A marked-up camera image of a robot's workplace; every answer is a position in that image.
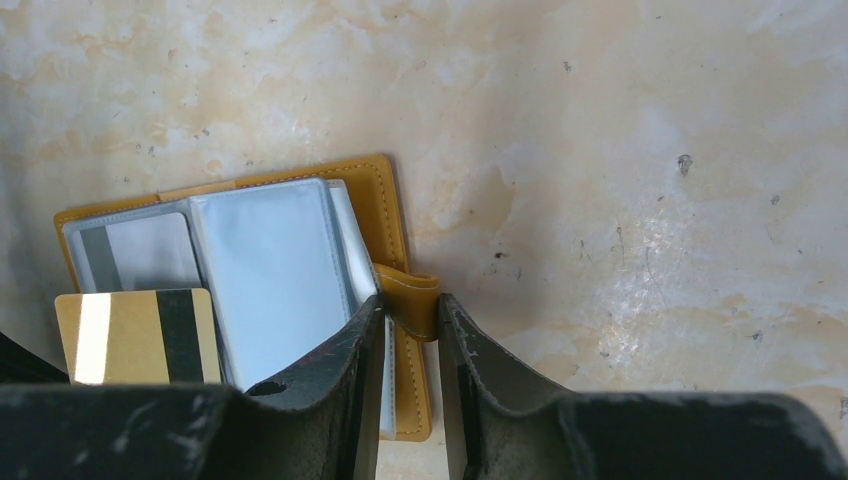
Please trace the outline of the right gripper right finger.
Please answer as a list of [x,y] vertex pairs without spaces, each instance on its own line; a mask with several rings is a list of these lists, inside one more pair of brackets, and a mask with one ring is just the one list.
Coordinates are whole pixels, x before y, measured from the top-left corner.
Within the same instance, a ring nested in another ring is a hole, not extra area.
[[843,479],[822,421],[779,394],[571,391],[439,298],[453,479]]

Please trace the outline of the thin white credit card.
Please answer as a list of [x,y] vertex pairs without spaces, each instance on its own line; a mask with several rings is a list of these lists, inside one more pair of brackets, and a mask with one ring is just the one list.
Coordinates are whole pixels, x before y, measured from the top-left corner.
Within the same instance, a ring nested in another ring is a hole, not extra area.
[[86,292],[202,286],[186,217],[178,212],[79,231],[91,281]]

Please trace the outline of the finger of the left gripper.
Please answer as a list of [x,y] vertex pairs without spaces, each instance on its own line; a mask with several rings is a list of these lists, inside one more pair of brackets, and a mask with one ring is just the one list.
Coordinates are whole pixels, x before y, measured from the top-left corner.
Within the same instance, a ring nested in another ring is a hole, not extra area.
[[68,375],[22,347],[14,340],[0,334],[1,383],[62,383],[68,384]]

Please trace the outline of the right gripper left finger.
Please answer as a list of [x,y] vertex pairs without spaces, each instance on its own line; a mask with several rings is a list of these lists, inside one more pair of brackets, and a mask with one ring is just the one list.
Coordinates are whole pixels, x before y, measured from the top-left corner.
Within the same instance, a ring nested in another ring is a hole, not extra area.
[[370,479],[384,305],[241,392],[222,384],[1,389],[5,479]]

